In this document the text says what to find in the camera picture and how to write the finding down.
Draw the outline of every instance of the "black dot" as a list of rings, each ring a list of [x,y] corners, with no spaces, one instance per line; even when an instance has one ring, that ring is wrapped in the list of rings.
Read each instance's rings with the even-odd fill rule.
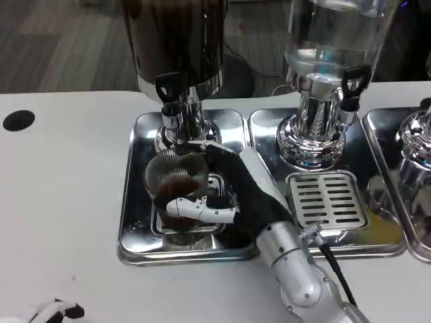
[[[3,120],[3,128],[8,131],[21,131],[31,126],[35,118],[31,111],[15,111]]]

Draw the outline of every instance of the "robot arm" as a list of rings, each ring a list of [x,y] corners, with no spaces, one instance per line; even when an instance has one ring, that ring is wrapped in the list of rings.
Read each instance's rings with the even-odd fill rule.
[[[232,185],[237,205],[187,196],[170,201],[170,213],[212,223],[234,223],[256,239],[267,266],[281,285],[281,297],[292,315],[305,323],[369,323],[361,311],[341,300],[336,284],[303,248],[288,204],[252,148],[239,155],[212,141],[191,141],[190,148],[206,152]],[[314,238],[320,239],[318,232]]]

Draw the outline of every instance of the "white table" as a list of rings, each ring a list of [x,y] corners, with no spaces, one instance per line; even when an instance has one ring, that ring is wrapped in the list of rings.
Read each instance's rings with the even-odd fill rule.
[[[362,109],[415,106],[427,95],[431,82],[372,84]],[[290,94],[211,100],[205,108],[248,116],[297,104]],[[58,297],[80,303],[82,322],[91,323],[288,321],[260,258],[148,268],[117,259],[130,130],[158,104],[129,92],[0,96],[0,120],[21,109],[36,115],[30,128],[0,129],[0,316]],[[429,321],[429,265],[408,252],[340,263],[373,323]]]

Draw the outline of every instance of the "black tap handle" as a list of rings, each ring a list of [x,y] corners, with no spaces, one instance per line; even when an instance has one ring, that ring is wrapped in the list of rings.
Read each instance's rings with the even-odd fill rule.
[[[356,89],[350,89],[348,82],[353,79],[361,78]],[[343,79],[341,81],[341,89],[345,98],[353,98],[359,96],[362,91],[368,86],[371,81],[371,66],[362,65],[354,67],[352,69],[346,69],[343,73]]]
[[[179,72],[160,74],[156,76],[156,91],[164,104],[177,102],[183,95],[183,78]]]
[[[431,106],[431,98],[424,98],[421,102],[420,102],[420,108],[422,110],[428,110]]]

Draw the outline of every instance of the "metal grate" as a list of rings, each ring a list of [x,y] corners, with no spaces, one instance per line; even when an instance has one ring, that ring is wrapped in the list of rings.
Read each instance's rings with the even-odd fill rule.
[[[286,182],[302,227],[318,223],[322,229],[354,229],[368,224],[352,173],[293,173]]]

